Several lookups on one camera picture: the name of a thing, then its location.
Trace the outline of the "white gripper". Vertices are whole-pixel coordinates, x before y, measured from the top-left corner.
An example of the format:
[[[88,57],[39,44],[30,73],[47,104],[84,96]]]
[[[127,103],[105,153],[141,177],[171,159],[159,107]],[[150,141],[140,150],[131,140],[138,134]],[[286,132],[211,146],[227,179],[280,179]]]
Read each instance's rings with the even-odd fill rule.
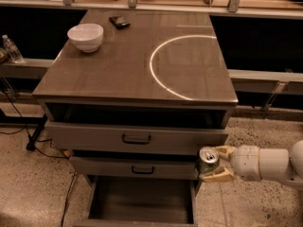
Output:
[[[215,147],[221,159],[229,161],[234,172],[244,181],[260,181],[259,173],[259,148],[256,146],[231,146]],[[199,178],[206,183],[226,183],[234,180],[234,174],[225,166],[201,174]]]

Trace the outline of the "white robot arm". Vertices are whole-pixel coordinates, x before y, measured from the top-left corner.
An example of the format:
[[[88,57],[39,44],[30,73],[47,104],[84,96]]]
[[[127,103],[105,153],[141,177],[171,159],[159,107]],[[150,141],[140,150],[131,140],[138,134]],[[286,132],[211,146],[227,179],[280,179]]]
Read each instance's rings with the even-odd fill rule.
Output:
[[[199,179],[206,183],[231,182],[238,176],[246,182],[273,181],[303,190],[303,142],[284,148],[218,146],[200,149]]]

